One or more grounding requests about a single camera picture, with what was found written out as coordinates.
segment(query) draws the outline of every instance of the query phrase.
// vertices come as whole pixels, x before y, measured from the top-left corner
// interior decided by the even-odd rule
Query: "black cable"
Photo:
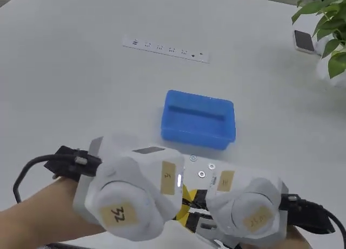
[[[22,202],[21,196],[19,194],[19,186],[22,183],[23,179],[27,175],[28,171],[36,164],[49,161],[49,160],[64,160],[64,161],[75,161],[76,156],[75,155],[66,155],[66,154],[50,154],[50,155],[44,155],[37,158],[32,159],[29,161],[24,168],[22,169],[21,173],[19,174],[18,178],[15,181],[15,184],[13,185],[13,193],[15,195],[17,203]]]
[[[343,224],[340,222],[340,220],[338,220],[338,218],[335,215],[333,215],[330,211],[328,211],[322,205],[319,205],[317,203],[313,203],[313,202],[306,201],[306,200],[301,200],[301,201],[299,201],[299,204],[300,205],[304,205],[304,204],[305,205],[311,205],[311,206],[318,207],[319,209],[321,209],[339,228],[341,235],[342,235],[343,243],[344,243],[344,249],[346,249],[346,230],[345,230],[345,227],[343,226]]]

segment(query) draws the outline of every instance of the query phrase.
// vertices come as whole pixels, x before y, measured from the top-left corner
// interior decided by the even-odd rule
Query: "white power strip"
[[[144,41],[127,36],[123,38],[123,46],[138,50],[146,50],[152,53],[185,58],[187,60],[209,63],[209,53],[206,53],[204,51],[190,51],[186,49],[175,48],[166,44],[158,44],[152,41]]]

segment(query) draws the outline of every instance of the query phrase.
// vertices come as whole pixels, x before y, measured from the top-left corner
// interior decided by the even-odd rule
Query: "human hand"
[[[104,232],[101,226],[86,222],[73,210],[76,189],[76,182],[61,178],[1,213],[26,226],[39,246]]]
[[[287,237],[273,247],[259,248],[252,245],[242,245],[242,249],[311,249],[309,243],[294,226],[287,227]]]

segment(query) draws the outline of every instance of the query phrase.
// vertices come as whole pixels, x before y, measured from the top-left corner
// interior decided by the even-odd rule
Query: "blue container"
[[[225,150],[236,138],[233,103],[170,90],[164,104],[161,136],[168,141]]]

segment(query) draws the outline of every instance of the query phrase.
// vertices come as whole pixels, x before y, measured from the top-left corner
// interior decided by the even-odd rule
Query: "yellow label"
[[[217,191],[228,192],[231,190],[234,171],[223,171],[218,182]]]
[[[243,223],[251,233],[255,233],[264,227],[272,217],[272,212],[267,207],[262,206],[254,214],[245,218]]]
[[[161,194],[175,194],[175,171],[174,163],[163,161],[161,171]]]
[[[103,207],[99,212],[106,227],[120,227],[138,223],[136,211],[129,202]]]

